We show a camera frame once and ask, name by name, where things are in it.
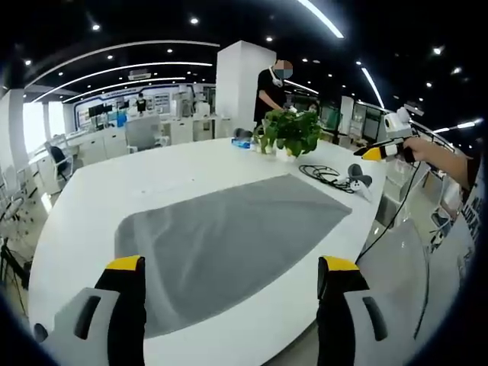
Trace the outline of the person's right hand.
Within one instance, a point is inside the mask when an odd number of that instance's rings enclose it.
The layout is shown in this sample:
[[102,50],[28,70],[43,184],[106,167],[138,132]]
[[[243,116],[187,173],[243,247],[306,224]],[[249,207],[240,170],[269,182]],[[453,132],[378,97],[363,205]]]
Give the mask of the person's right hand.
[[443,148],[433,142],[420,137],[410,137],[403,142],[405,149],[411,149],[416,161],[426,162],[436,168],[439,167]]

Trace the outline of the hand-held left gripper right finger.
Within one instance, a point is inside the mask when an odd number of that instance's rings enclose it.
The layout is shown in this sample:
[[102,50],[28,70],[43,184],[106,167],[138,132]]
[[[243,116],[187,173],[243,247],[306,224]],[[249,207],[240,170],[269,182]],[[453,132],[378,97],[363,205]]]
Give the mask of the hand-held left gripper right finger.
[[321,256],[317,277],[318,365],[395,365],[393,304],[347,259]]

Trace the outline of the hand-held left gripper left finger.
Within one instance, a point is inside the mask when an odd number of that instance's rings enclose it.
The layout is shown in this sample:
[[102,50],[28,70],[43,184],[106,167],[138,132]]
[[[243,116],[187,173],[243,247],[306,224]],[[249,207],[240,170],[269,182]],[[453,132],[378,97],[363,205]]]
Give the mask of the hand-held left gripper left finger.
[[145,301],[145,258],[116,258],[34,337],[58,365],[144,365]]

